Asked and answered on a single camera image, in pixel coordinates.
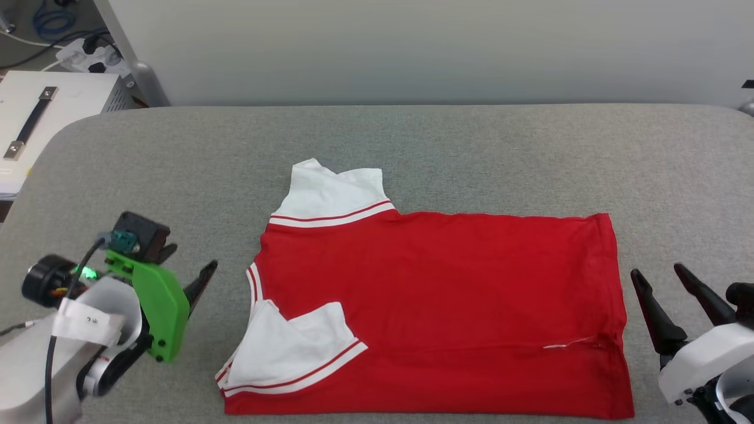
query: red t-shirt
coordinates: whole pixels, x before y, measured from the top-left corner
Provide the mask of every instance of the red t-shirt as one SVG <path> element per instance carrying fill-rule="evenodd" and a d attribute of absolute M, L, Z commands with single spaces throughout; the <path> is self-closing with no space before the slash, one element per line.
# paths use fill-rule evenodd
<path fill-rule="evenodd" d="M 633 416 L 606 214 L 400 214 L 380 170 L 312 159 L 247 277 L 226 413 Z"/>

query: white label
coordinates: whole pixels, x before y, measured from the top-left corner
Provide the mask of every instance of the white label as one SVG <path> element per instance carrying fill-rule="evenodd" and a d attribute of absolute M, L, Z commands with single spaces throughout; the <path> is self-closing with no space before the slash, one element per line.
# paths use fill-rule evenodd
<path fill-rule="evenodd" d="M 63 299 L 52 335 L 110 347 L 118 342 L 124 323 L 123 315 L 108 314 L 75 300 Z"/>

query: blue cable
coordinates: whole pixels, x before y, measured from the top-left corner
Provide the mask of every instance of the blue cable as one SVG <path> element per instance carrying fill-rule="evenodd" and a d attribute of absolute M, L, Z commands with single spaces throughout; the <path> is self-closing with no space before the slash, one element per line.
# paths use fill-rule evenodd
<path fill-rule="evenodd" d="M 53 42 L 60 38 L 60 34 L 73 27 L 76 15 L 63 9 L 47 11 L 47 4 L 47 0 L 42 0 L 39 9 L 34 13 L 32 23 L 39 38 Z"/>

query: gray fabric tabletop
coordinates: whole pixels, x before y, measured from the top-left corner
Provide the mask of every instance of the gray fabric tabletop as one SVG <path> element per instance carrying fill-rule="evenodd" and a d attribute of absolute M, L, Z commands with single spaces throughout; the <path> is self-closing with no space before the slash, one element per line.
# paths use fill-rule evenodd
<path fill-rule="evenodd" d="M 109 395 L 85 401 L 84 422 L 593 421 L 225 416 L 213 376 L 247 325 L 244 270 L 287 193 L 291 165 L 308 158 L 335 172 L 382 168 L 385 191 L 402 212 L 609 212 L 629 317 L 624 340 L 636 421 L 703 421 L 692 406 L 662 398 L 658 357 L 629 271 L 644 272 L 691 337 L 711 325 L 677 281 L 674 262 L 719 293 L 732 281 L 754 280 L 754 119 L 711 106 L 197 107 L 87 118 L 51 141 L 0 228 L 0 327 L 50 313 L 21 297 L 31 264 L 53 252 L 79 260 L 97 232 L 131 210 L 172 229 L 179 249 L 166 267 L 184 284 L 212 259 L 219 270 L 176 362 L 142 358 Z M 93 264 L 102 268 L 102 258 Z M 545 375 L 531 378 L 547 384 Z"/>

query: green plastic part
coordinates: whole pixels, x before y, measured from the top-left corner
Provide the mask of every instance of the green plastic part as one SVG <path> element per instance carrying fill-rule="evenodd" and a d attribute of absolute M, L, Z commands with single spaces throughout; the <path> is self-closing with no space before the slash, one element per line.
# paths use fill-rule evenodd
<path fill-rule="evenodd" d="M 154 339 L 147 352 L 158 361 L 171 362 L 181 349 L 189 319 L 189 301 L 176 276 L 154 263 L 141 263 L 108 250 L 110 272 L 131 281 L 139 297 L 149 334 Z"/>

